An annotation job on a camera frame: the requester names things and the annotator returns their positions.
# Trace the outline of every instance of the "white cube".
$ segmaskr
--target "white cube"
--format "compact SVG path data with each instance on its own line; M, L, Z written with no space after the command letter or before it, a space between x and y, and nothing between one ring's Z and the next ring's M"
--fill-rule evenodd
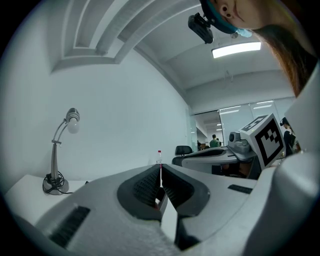
M286 149L279 124L274 114L262 115L239 130L257 154L261 169L268 168Z

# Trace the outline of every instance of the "ceiling light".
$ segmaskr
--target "ceiling light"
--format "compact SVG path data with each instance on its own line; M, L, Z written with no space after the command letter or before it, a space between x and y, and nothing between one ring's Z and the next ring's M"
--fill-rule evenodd
M263 102L258 102L257 104L270 103L270 102L274 102L274 101L273 100L263 101Z
M257 110L257 109L269 108L269 107L271 107L271 106L272 106L272 105L256 106L256 107L254 107L253 109L254 109L254 110Z
M238 110L232 110L232 111L220 113L220 115L229 114L229 113L235 113L235 112L238 112L238 111L239 111L239 109Z
M230 55L230 54L237 54L249 51L258 51L261 49L261 42L247 42L247 43L240 43L229 45L226 47L221 47L218 49L213 49L212 54L213 57L219 58L222 56Z
M241 107L241 106L231 106L231 107L221 108L220 111L221 111L221 110L228 110L228 109L239 108L239 107Z

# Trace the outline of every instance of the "lamp head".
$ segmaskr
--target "lamp head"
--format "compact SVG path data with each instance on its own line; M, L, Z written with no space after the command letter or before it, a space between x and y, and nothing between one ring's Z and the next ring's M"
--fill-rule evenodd
M76 134L79 131L79 121L80 121L80 114L78 110L74 107L70 108L69 111L66 113L65 116L66 122L68 123L67 129L69 133Z

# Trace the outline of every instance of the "white desk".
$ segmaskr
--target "white desk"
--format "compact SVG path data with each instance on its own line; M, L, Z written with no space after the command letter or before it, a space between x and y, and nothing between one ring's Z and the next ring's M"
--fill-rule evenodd
M42 189L44 178L26 175L5 194L9 209L24 218L33 226L50 208L71 194L45 194ZM74 192L85 185L86 181L69 182L69 191Z

